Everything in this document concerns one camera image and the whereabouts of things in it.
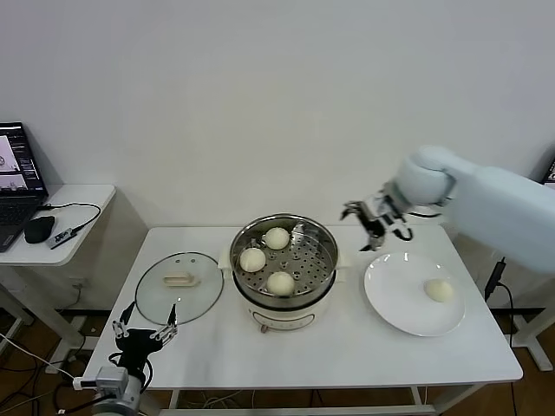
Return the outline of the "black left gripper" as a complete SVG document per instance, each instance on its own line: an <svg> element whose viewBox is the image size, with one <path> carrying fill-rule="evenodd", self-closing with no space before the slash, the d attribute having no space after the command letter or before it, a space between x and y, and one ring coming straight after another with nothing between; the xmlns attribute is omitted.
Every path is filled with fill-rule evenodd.
<svg viewBox="0 0 555 416"><path fill-rule="evenodd" d="M170 342L178 333L176 304L171 308L166 325L157 331L137 328L127 330L134 306L135 302L131 302L121 312L119 319L112 321L112 328L116 346L121 351L118 366L124 367L133 377L144 377L148 356L160 351L162 342Z"/></svg>

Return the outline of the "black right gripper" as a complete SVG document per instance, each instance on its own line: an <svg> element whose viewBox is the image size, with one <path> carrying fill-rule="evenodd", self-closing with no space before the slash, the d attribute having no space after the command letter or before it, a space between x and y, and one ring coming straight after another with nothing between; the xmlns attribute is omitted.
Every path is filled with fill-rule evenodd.
<svg viewBox="0 0 555 416"><path fill-rule="evenodd" d="M359 251L368 252L381 249L385 242L384 235L387 230L378 218L367 212L365 203L363 201L349 201L345 203L340 214L340 220L343 221L349 215L355 215L368 233L368 240Z"/></svg>

